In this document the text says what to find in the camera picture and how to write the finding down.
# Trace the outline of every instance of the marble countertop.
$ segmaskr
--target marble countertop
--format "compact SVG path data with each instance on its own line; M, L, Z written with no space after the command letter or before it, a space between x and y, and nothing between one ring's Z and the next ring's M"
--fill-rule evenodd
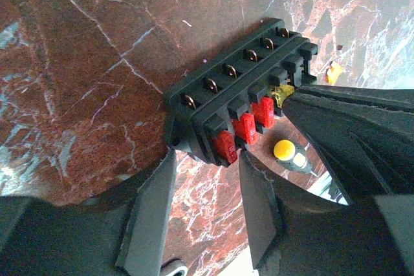
M81 202L166 154L162 93L266 18L320 47L326 84L414 87L414 0L0 0L0 193ZM307 145L281 118L252 150L301 187L270 152L277 138ZM317 172L323 164L312 147ZM237 164L178 154L165 260L215 275L247 245Z

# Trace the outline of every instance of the terminal block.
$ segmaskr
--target terminal block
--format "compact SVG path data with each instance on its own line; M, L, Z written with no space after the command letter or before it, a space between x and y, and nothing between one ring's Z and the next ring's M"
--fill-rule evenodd
M196 160L229 166L238 149L283 115L282 98L316 81L310 61L317 53L283 20L269 20L165 93L165 142Z

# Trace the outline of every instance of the white floor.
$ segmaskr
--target white floor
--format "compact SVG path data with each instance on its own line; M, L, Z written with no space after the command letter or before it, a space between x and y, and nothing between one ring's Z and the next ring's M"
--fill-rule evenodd
M326 200L331 200L328 194L329 185L332 177L328 172L324 173L315 183L308 189L308 192L318 195ZM344 198L339 201L340 204L347 205ZM252 258L250 256L250 248L247 247L219 274L219 276L259 276L257 270L253 270Z

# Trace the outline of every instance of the black connector block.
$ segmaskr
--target black connector block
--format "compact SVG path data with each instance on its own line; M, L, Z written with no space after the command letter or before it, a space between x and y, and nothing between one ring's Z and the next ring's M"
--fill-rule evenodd
M219 134L231 133L235 148L247 149L246 140L235 134L234 122L243 122L244 113L252 114L252 104L272 98L281 84L298 88L314 83L310 60L317 53L318 46L309 39L286 30L283 20L271 19L165 93L166 144L192 158L227 167L230 158L217 150ZM283 115L276 101L274 112ZM253 128L259 133L266 130L257 120Z

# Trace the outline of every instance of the red plastic piece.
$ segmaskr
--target red plastic piece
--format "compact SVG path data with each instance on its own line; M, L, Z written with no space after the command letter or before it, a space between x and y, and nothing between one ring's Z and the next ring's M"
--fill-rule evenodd
M233 134L228 131L220 132L217 139L213 139L215 149L219 155L225 158L230 164L237 160L237 152Z
M269 97L263 97L260 103L252 104L254 119L268 129L275 124L273 106L273 99Z
M244 139L249 145L257 142L256 125L254 124L254 115L244 113L240 121L233 119L233 128L236 136Z

